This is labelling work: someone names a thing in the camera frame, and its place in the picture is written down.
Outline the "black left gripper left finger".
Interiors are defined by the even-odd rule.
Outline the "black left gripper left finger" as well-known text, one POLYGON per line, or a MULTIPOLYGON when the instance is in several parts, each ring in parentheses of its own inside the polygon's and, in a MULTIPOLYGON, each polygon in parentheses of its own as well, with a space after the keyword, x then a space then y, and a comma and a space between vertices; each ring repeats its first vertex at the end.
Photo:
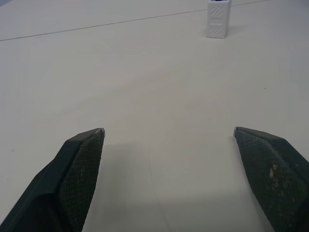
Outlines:
POLYGON ((105 130, 68 139, 28 185, 0 225, 2 232, 80 232, 98 179, 105 130))

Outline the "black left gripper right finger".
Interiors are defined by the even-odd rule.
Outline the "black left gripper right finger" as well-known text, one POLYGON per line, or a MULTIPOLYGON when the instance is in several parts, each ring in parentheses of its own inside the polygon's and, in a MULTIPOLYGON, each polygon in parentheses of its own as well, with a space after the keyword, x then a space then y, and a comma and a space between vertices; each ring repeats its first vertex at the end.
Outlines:
POLYGON ((276 232, 309 230, 309 162, 285 139, 235 127, 251 190, 276 232))

